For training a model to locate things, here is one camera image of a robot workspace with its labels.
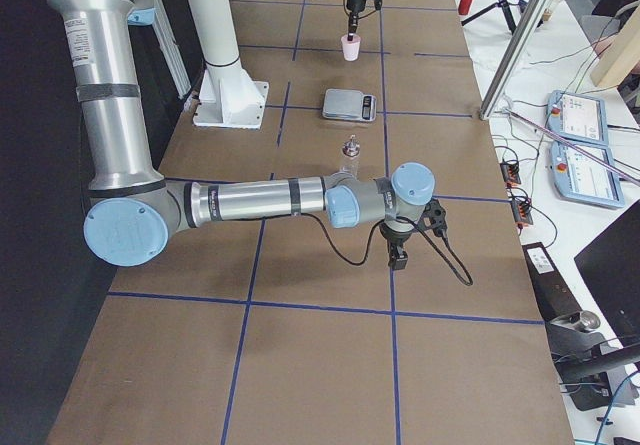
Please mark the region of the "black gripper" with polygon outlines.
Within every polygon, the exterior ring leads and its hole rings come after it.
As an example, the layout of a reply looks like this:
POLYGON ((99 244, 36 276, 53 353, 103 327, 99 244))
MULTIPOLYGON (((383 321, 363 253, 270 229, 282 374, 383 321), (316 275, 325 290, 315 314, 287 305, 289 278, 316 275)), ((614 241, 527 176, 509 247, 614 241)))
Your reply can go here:
POLYGON ((367 0, 346 0, 346 9, 349 14, 349 24, 348 24, 348 33, 347 40, 354 40, 357 28, 358 28, 358 17, 359 14, 365 9, 367 0))
POLYGON ((413 234, 413 227, 407 231, 398 231, 383 223, 380 225, 380 232, 387 243, 389 267, 396 268, 398 264, 398 269, 404 270, 408 262, 408 253, 405 251, 404 245, 413 234))

